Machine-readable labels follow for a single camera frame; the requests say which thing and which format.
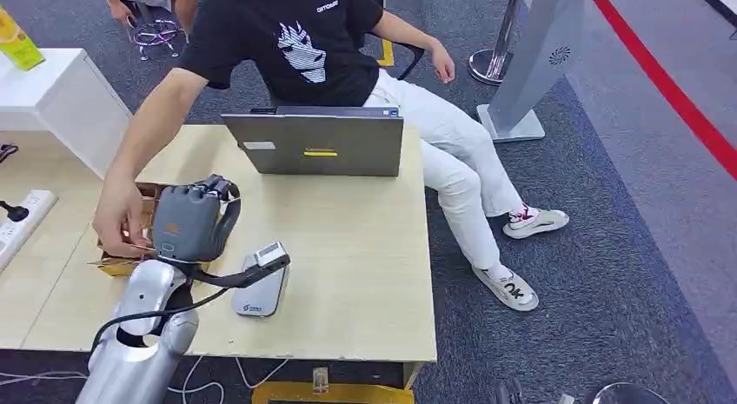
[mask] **black t-shirt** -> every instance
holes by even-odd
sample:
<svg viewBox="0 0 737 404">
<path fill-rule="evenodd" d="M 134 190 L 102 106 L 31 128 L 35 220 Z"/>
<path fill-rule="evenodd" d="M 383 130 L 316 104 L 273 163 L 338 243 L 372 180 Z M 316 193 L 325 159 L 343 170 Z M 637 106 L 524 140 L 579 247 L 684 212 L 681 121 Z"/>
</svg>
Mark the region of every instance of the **black t-shirt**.
<svg viewBox="0 0 737 404">
<path fill-rule="evenodd" d="M 356 44 L 382 14 L 374 0 L 203 0 L 180 67 L 227 89 L 253 60 L 283 101 L 361 106 L 379 66 Z"/>
</svg>

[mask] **graphic print on t-shirt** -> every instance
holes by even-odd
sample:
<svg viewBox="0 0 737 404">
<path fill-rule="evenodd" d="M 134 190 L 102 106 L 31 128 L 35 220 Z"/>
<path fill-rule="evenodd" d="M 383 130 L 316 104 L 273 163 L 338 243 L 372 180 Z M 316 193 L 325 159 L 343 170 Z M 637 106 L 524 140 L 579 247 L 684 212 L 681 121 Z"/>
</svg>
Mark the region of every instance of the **graphic print on t-shirt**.
<svg viewBox="0 0 737 404">
<path fill-rule="evenodd" d="M 277 46 L 289 61 L 289 65 L 311 83 L 324 83 L 325 51 L 312 47 L 312 38 L 302 29 L 299 22 L 296 23 L 296 29 L 285 26 L 284 23 L 279 25 L 282 26 L 282 34 L 279 36 Z"/>
</svg>

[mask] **sneaker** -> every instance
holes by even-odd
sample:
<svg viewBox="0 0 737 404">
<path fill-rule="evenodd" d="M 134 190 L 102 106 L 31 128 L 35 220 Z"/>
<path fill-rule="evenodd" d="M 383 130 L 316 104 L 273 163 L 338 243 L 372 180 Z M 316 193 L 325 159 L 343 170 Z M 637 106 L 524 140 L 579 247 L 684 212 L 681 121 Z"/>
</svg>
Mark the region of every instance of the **sneaker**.
<svg viewBox="0 0 737 404">
<path fill-rule="evenodd" d="M 495 280 L 485 269 L 473 268 L 473 270 L 481 282 L 507 307 L 517 311 L 532 311 L 540 304 L 534 290 L 514 271 L 509 271 L 512 273 L 509 278 Z"/>
<path fill-rule="evenodd" d="M 514 239 L 524 239 L 542 232 L 552 232 L 568 224 L 570 218 L 560 210 L 536 209 L 537 215 L 525 214 L 509 215 L 509 223 L 504 228 L 504 234 Z"/>
</svg>

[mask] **red floor stripe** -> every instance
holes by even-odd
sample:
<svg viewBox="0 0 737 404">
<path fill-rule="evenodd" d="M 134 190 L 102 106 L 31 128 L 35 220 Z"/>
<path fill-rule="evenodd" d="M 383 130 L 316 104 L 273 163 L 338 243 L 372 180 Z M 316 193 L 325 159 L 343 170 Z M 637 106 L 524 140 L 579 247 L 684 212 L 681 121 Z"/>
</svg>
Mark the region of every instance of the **red floor stripe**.
<svg viewBox="0 0 737 404">
<path fill-rule="evenodd" d="M 688 98 L 673 78 L 658 63 L 653 54 L 645 47 L 639 37 L 629 27 L 609 0 L 594 0 L 601 13 L 612 25 L 614 32 L 634 56 L 634 59 L 645 71 L 655 87 L 666 97 L 679 116 L 694 132 L 712 156 L 722 167 L 737 180 L 737 149 L 709 122 L 703 113 Z"/>
</svg>

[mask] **laptop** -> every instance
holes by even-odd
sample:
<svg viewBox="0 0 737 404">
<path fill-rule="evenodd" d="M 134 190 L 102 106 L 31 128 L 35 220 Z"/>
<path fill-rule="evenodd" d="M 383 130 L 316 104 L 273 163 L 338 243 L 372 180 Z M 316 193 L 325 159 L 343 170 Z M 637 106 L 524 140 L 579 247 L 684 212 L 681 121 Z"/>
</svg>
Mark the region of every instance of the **laptop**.
<svg viewBox="0 0 737 404">
<path fill-rule="evenodd" d="M 396 108 L 278 107 L 222 119 L 262 174 L 399 175 Z"/>
</svg>

